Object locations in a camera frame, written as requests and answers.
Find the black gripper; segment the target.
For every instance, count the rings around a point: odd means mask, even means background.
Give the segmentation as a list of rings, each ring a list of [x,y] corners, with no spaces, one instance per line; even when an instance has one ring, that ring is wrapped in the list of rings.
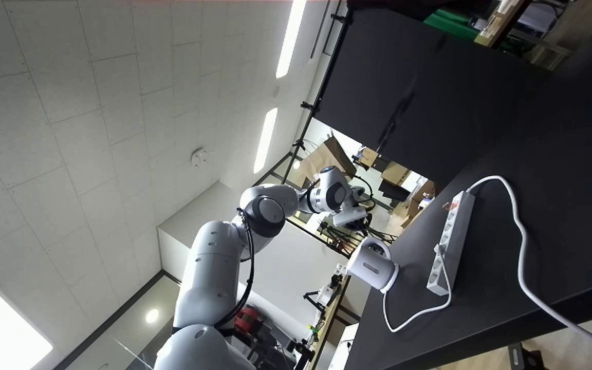
[[[345,231],[345,227],[333,227],[333,225],[324,225],[323,232],[332,239],[333,248],[341,251],[343,254],[352,254],[363,239],[361,232]]]

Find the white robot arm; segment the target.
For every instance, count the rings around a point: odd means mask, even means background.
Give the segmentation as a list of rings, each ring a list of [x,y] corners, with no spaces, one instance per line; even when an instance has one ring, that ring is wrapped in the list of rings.
[[[201,224],[179,286],[171,336],[152,370],[255,370],[226,339],[255,279],[249,272],[245,292],[238,292],[240,264],[255,262],[297,212],[324,213],[341,225],[366,217],[363,195],[343,171],[329,166],[307,188],[253,184],[242,190],[233,220]]]

